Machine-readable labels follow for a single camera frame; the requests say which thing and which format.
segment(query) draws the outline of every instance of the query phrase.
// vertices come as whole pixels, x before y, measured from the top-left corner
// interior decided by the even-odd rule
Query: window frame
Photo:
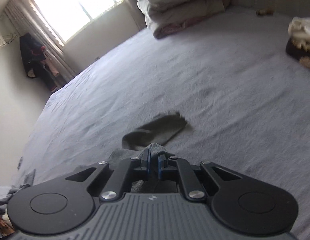
[[[49,22],[45,19],[45,16],[43,15],[43,13],[41,12],[39,6],[36,4],[35,0],[29,0],[29,3],[31,5],[31,7],[33,8],[33,10],[35,11],[35,13],[37,14],[37,16],[39,17],[39,19],[43,22],[43,24],[48,28],[48,30],[52,33],[52,35],[55,37],[55,39],[58,41],[58,43],[64,47],[70,40],[72,40],[77,34],[79,34],[83,29],[85,29],[88,25],[90,25],[92,22],[98,20],[101,16],[103,16],[106,12],[110,11],[111,9],[113,9],[114,7],[120,5],[121,3],[123,3],[124,0],[120,0],[119,2],[116,2],[116,0],[114,0],[114,5],[111,6],[110,8],[108,8],[106,11],[103,11],[101,14],[99,14],[95,19],[92,18],[90,16],[90,14],[86,11],[86,9],[84,8],[84,6],[78,1],[80,7],[82,8],[82,10],[84,11],[84,13],[87,15],[87,17],[90,19],[90,21],[85,24],[82,28],[80,28],[76,33],[74,33],[67,41],[65,41],[60,34],[58,33],[58,31],[56,31],[50,24]]]

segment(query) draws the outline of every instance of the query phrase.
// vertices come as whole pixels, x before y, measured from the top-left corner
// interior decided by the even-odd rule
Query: stack of folded blankets
[[[157,39],[224,12],[229,4],[230,0],[137,0],[147,27]]]
[[[288,33],[290,39],[286,53],[297,59],[304,67],[310,68],[310,18],[293,18]]]

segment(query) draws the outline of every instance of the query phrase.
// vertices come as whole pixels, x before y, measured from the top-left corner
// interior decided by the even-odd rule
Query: silver pin
[[[198,199],[198,198],[203,198],[203,197],[205,197],[205,193],[202,192],[202,191],[200,191],[200,190],[193,190],[193,191],[191,191],[191,192],[188,194],[188,196],[190,196],[191,198],[196,198],[196,199]]]
[[[115,198],[116,196],[117,194],[114,191],[106,191],[101,194],[101,197],[104,199],[112,199]]]

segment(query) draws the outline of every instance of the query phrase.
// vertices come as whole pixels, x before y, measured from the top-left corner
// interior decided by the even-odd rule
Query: bed
[[[176,110],[189,126],[167,151],[284,188],[299,204],[293,234],[310,239],[310,70],[285,54],[290,20],[232,6],[162,40],[139,32],[50,97],[15,182],[106,160],[126,133]]]

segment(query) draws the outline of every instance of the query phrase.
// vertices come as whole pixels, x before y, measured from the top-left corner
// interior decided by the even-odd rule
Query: window
[[[122,0],[31,0],[44,23],[62,43],[121,2]]]

